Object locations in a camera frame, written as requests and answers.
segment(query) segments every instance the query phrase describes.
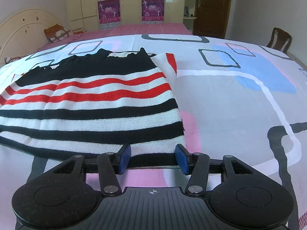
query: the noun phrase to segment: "wooden chair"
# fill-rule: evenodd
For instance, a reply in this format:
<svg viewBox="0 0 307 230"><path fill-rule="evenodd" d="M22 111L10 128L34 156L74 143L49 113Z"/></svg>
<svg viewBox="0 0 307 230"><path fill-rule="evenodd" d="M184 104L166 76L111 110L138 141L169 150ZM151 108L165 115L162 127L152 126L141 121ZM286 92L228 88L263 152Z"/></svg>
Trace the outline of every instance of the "wooden chair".
<svg viewBox="0 0 307 230"><path fill-rule="evenodd" d="M275 33L277 33L277 40L276 40L275 45L273 46ZM284 53L287 53L287 51L288 51L288 49L291 45L291 41L292 41L291 35L289 35L286 31L283 31L282 29L275 27L273 29L271 40L270 40L269 44L267 45L267 47L281 51L282 47L287 43L285 45L284 50L283 50Z"/></svg>

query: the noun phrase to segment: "poster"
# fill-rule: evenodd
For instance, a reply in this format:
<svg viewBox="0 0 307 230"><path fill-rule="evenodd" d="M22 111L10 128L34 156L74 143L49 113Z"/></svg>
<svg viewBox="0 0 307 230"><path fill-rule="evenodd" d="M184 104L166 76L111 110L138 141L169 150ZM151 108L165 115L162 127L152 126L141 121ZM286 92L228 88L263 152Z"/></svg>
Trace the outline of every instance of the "poster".
<svg viewBox="0 0 307 230"><path fill-rule="evenodd" d="M142 22L163 22L164 0L142 0Z"/></svg>
<svg viewBox="0 0 307 230"><path fill-rule="evenodd" d="M164 21L164 0L142 0L142 24Z"/></svg>
<svg viewBox="0 0 307 230"><path fill-rule="evenodd" d="M100 29L111 29L121 25L120 1L97 0Z"/></svg>

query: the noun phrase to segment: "pillow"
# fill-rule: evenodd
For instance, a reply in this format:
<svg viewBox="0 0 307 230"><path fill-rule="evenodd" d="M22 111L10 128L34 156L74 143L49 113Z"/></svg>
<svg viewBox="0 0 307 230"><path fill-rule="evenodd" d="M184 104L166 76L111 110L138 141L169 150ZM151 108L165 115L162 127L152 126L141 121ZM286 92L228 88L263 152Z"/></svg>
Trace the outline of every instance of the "pillow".
<svg viewBox="0 0 307 230"><path fill-rule="evenodd" d="M62 27L59 24L45 29L44 32L46 37L52 42L63 40L73 34L70 30Z"/></svg>
<svg viewBox="0 0 307 230"><path fill-rule="evenodd" d="M14 62L16 60L20 60L20 59L22 59L23 57L26 57L26 56L27 55L25 55L25 56L18 56L18 57L6 57L6 58L4 58L4 62L5 62L5 64L12 63L12 62Z"/></svg>

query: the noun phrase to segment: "cream headboard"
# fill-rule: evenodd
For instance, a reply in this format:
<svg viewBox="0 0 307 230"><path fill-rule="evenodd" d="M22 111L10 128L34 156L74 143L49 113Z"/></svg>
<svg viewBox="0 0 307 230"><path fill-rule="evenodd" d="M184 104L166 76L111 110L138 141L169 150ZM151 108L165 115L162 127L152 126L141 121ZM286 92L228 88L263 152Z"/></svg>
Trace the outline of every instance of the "cream headboard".
<svg viewBox="0 0 307 230"><path fill-rule="evenodd" d="M5 57L36 52L48 42L44 29L57 23L54 15L42 9L22 10L8 18L0 25L0 63Z"/></svg>

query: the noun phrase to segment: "bedsheet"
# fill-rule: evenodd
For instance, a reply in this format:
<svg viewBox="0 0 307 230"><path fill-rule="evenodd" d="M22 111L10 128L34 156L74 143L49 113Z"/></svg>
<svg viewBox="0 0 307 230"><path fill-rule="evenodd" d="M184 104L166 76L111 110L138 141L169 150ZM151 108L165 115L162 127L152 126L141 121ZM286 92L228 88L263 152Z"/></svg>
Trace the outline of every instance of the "bedsheet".
<svg viewBox="0 0 307 230"><path fill-rule="evenodd" d="M177 79L173 89L189 152L213 159L231 154L286 187L295 207L292 230L307 218L307 72L284 53L267 47L193 35L127 35L87 40L44 50L0 69L0 92L36 66L71 55L139 51L173 53ZM14 191L59 164L0 146L0 229L14 229ZM119 177L122 187L185 187L178 168L131 169ZM87 178L99 187L97 176ZM207 190L220 183L209 177Z"/></svg>
<svg viewBox="0 0 307 230"><path fill-rule="evenodd" d="M121 25L109 30L100 30L98 32L85 32L80 35L72 35L66 39L57 42L48 42L37 51L43 51L53 47L61 46L77 41L92 40L109 36L131 35L131 34L186 34L192 35L183 23L159 23L159 24L131 24Z"/></svg>

